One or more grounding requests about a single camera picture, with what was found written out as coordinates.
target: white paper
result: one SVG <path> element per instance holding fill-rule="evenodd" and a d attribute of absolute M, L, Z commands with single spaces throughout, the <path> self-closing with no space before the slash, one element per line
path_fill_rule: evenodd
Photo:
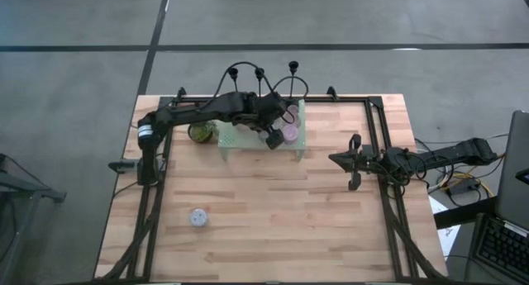
<path fill-rule="evenodd" d="M 448 208 L 443 206 L 440 202 L 435 200 L 432 197 L 430 198 L 430 206 L 431 210 L 434 214 L 440 212 L 440 211 L 446 211 Z M 442 230 L 438 230 L 437 234 L 439 235 L 439 241 L 441 242 L 441 248 L 443 250 L 443 255 L 449 255 L 450 251 L 452 250 L 452 245 L 454 245 L 455 237 L 457 236 L 457 233 L 459 232 L 461 226 L 452 226 L 449 228 L 445 228 Z"/>

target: keyboard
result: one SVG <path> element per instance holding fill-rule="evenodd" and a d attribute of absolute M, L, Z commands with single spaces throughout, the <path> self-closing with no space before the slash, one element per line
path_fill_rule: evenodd
<path fill-rule="evenodd" d="M 501 273 L 529 283 L 529 239 L 505 227 L 505 222 L 483 216 L 475 237 L 474 259 L 490 265 Z"/>

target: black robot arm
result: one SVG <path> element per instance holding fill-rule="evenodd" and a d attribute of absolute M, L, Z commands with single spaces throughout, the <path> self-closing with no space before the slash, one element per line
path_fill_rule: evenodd
<path fill-rule="evenodd" d="M 351 173 L 349 190 L 356 190 L 361 184 L 359 172 L 377 173 L 389 176 L 389 182 L 401 183 L 409 181 L 416 173 L 424 173 L 454 164 L 488 165 L 498 159 L 488 145 L 479 138 L 472 138 L 457 145 L 426 153 L 413 153 L 408 149 L 389 147 L 375 153 L 371 145 L 361 145 L 360 135 L 353 135 L 349 142 L 349 150 L 343 153 L 330 154 L 329 159 L 338 164 L 347 173 Z"/>
<path fill-rule="evenodd" d="M 263 97 L 255 93 L 230 92 L 202 105 L 166 106 L 149 112 L 138 121 L 138 145 L 142 153 L 138 164 L 138 183 L 150 186 L 159 182 L 156 150 L 174 126 L 210 120 L 242 124 L 253 131 L 267 131 L 269 137 L 266 144 L 273 150 L 284 142 L 284 138 L 281 130 L 275 130 L 272 124 L 292 103 L 282 99 L 277 92 Z"/>

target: concrete floor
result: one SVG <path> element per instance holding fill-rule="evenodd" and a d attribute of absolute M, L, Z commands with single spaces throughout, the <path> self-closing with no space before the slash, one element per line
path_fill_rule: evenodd
<path fill-rule="evenodd" d="M 0 0 L 0 46 L 148 45 L 160 1 Z M 495 42 L 529 42 L 523 0 L 170 0 L 160 38 L 165 45 Z M 0 151 L 68 192 L 63 205 L 43 203 L 17 284 L 92 277 L 116 180 L 107 163 L 121 156 L 145 57 L 0 53 Z M 339 93 L 404 93 L 422 140 L 507 132 L 512 111 L 527 109 L 529 50 L 158 53 L 146 93 L 180 86 L 211 93 L 224 68 L 242 59 L 271 80 L 295 59 L 311 93 L 329 85 Z M 252 78 L 241 69 L 241 88 L 254 89 Z M 505 139 L 491 142 L 503 152 Z M 484 181 L 497 191 L 498 178 L 499 171 Z M 471 231 L 464 228 L 453 254 L 466 254 Z M 449 260 L 456 278 L 460 264 Z"/>

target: wooden table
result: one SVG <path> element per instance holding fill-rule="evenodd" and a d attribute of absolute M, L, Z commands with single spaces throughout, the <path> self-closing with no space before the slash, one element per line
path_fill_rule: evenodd
<path fill-rule="evenodd" d="M 415 150 L 403 95 L 381 96 L 393 145 Z M 155 110 L 159 99 L 139 96 L 132 123 Z M 327 158 L 345 151 L 353 133 L 369 143 L 364 106 L 307 103 L 306 113 L 307 152 L 300 163 L 294 152 L 247 150 L 224 162 L 216 143 L 198 145 L 187 126 L 174 129 L 151 281 L 393 280 L 376 177 L 363 174 L 360 189 L 348 192 L 350 175 Z M 131 128 L 125 158 L 141 156 L 136 133 Z M 116 190 L 135 180 L 133 173 L 120 176 Z M 114 199 L 96 277 L 130 244 L 140 196 L 141 188 L 133 187 Z M 412 181 L 404 201 L 413 239 L 446 274 L 424 184 Z M 207 227 L 190 225 L 194 208 L 208 211 Z M 399 251 L 406 272 L 402 245 Z M 140 253 L 139 274 L 143 258 Z"/>

